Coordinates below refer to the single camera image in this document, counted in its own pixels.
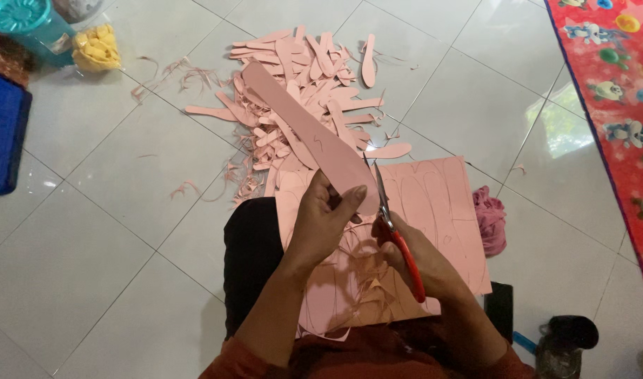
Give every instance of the red scissor handle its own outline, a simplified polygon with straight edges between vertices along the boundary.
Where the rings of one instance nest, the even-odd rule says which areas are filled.
[[[410,292],[412,292],[412,295],[415,297],[415,300],[417,300],[418,303],[424,303],[424,301],[427,300],[427,297],[424,295],[424,285],[422,284],[420,271],[417,269],[415,259],[412,258],[412,254],[410,254],[410,249],[408,249],[408,245],[406,245],[405,239],[401,237],[399,231],[395,231],[394,233],[392,233],[391,239],[396,247],[401,250],[403,260],[406,262],[406,266],[408,267],[410,279],[412,279],[412,288],[410,289]]]

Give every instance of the orange shirt sleeve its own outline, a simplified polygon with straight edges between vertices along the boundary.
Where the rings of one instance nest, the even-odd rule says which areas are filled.
[[[534,378],[535,374],[534,368],[524,364],[509,345],[506,354],[495,364],[483,370],[469,373],[469,377],[479,379],[528,379]]]
[[[199,379],[261,378],[268,369],[269,365],[253,355],[242,342],[230,338]]]

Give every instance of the scissor blade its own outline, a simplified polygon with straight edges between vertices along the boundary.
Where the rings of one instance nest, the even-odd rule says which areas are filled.
[[[380,175],[380,169],[377,167],[377,162],[373,161],[373,167],[375,168],[375,176],[377,176],[377,193],[380,195],[380,205],[384,206],[387,214],[389,214],[389,205],[387,204],[389,199],[387,197],[387,193],[384,192],[384,183],[382,182],[382,175]]]

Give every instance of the white tile floor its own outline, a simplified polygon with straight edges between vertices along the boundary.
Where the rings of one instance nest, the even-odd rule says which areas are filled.
[[[396,161],[464,155],[471,186],[504,202],[508,247],[489,266],[514,286],[515,329],[538,340],[550,316],[586,315],[601,337],[583,377],[642,378],[643,280],[543,5],[105,1],[81,25],[113,23],[124,71],[46,69],[30,84],[20,181],[0,197],[0,378],[194,378],[208,365],[225,333],[234,191],[217,178],[244,155],[233,124],[179,110],[220,106],[213,91],[160,86],[137,107],[129,91],[155,67],[134,58],[187,55],[225,77],[239,66],[231,42],[299,24],[354,51],[372,32],[408,60],[380,65],[371,90],[355,84],[387,90],[391,118],[369,132],[384,144],[399,129],[413,151]],[[184,180],[219,200],[170,201]]]

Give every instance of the pink cloth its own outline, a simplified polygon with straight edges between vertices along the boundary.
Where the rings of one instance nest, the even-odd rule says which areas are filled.
[[[489,193],[490,188],[487,185],[474,191],[474,207],[486,257],[495,256],[506,247],[504,204],[501,200],[488,196]]]

